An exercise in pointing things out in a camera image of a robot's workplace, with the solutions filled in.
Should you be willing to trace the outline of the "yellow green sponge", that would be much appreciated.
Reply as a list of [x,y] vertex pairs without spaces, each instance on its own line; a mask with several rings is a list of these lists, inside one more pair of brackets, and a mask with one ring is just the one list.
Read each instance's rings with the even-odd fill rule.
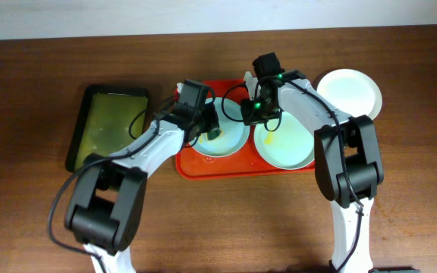
[[213,141],[217,138],[219,138],[222,134],[222,130],[219,128],[212,129],[211,131],[208,131],[206,133],[202,133],[199,138],[200,143]]

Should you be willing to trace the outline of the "light blue plate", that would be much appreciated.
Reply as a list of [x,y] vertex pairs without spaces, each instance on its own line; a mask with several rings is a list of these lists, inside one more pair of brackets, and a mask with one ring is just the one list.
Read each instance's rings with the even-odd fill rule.
[[232,121],[225,116],[222,111],[222,97],[215,99],[214,106],[221,133],[214,140],[209,140],[207,134],[202,133],[193,145],[193,149],[209,157],[229,156],[244,146],[250,134],[250,127],[242,121]]

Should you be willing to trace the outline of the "pale green plate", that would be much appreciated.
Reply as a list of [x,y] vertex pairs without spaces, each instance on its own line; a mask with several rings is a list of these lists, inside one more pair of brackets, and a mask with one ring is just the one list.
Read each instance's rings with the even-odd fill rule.
[[305,168],[314,161],[314,140],[310,132],[291,114],[283,112],[279,119],[254,128],[253,141],[259,155],[270,165],[284,169]]

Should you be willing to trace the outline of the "white plate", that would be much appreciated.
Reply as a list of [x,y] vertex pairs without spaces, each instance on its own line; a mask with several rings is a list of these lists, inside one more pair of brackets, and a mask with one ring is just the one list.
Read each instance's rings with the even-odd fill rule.
[[365,73],[353,69],[328,72],[316,91],[339,110],[354,117],[375,119],[382,109],[382,94],[377,83]]

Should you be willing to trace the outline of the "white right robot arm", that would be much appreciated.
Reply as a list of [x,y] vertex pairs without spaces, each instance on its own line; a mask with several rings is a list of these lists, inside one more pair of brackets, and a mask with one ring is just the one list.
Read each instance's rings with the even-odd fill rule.
[[241,102],[246,125],[266,127],[283,113],[313,136],[316,183],[330,202],[334,228],[333,272],[372,272],[369,217],[384,170],[373,120],[354,117],[324,99],[306,76],[286,71],[275,53],[257,57],[244,82]]

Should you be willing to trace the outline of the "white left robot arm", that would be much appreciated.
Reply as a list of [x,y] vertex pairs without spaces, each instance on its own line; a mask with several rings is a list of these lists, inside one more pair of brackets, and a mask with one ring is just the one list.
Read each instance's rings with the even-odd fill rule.
[[212,87],[185,80],[178,97],[149,129],[108,156],[92,154],[75,182],[64,226],[82,243],[97,272],[132,272],[130,244],[140,225],[149,177],[202,133],[219,128]]

